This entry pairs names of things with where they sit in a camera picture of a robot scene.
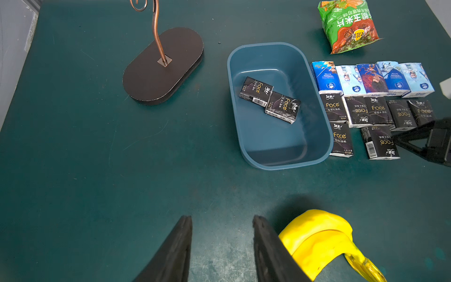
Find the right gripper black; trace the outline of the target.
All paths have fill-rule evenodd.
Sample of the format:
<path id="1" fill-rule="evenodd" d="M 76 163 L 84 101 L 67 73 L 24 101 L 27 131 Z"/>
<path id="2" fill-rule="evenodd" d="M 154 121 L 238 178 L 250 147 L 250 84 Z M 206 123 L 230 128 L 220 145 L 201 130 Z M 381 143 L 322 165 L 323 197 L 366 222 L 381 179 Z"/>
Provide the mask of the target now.
<path id="1" fill-rule="evenodd" d="M 417 146 L 410 141 L 427 139 L 426 146 Z M 444 166 L 451 166 L 451 119 L 432 121 L 402 132 L 393 137 L 397 146 L 428 160 Z"/>

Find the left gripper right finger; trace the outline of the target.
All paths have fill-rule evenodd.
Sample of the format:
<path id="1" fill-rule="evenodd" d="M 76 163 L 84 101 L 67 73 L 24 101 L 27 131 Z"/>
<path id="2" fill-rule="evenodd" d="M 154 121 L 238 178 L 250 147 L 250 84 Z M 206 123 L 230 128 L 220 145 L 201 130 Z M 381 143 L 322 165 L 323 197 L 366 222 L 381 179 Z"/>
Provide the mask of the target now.
<path id="1" fill-rule="evenodd" d="M 291 257 L 265 217 L 255 215 L 253 218 L 253 228 L 254 256 L 258 281 L 311 281 Z"/>

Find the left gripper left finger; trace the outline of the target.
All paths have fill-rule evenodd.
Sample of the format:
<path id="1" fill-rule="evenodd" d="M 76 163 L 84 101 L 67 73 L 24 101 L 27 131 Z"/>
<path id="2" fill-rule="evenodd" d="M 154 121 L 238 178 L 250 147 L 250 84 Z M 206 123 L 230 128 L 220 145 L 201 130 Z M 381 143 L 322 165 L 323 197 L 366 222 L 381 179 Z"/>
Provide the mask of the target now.
<path id="1" fill-rule="evenodd" d="M 136 282 L 186 282 L 189 278 L 193 223 L 182 216 Z"/>

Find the teal plastic storage box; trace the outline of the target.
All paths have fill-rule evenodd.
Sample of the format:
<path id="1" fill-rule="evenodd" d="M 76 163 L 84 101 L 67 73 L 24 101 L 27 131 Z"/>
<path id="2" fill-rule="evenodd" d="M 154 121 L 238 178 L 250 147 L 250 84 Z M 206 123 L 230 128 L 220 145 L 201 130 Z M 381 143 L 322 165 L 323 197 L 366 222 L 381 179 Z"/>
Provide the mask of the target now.
<path id="1" fill-rule="evenodd" d="M 305 55 L 285 42 L 256 43 L 236 48 L 227 61 L 231 103 L 244 159 L 263 170 L 315 165 L 329 157 L 332 130 L 315 77 Z M 265 114 L 264 108 L 239 97 L 246 77 L 298 99 L 292 124 Z"/>

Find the white blue tissue pack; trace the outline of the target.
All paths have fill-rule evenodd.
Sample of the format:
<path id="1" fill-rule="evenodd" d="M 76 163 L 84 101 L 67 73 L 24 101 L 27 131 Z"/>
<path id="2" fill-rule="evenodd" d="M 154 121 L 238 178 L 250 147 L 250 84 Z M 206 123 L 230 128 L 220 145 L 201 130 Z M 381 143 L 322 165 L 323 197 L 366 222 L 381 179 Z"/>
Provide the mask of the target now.
<path id="1" fill-rule="evenodd" d="M 421 63 L 400 63 L 399 66 L 410 88 L 410 92 L 402 98 L 424 98 L 434 93 L 435 89 Z"/>

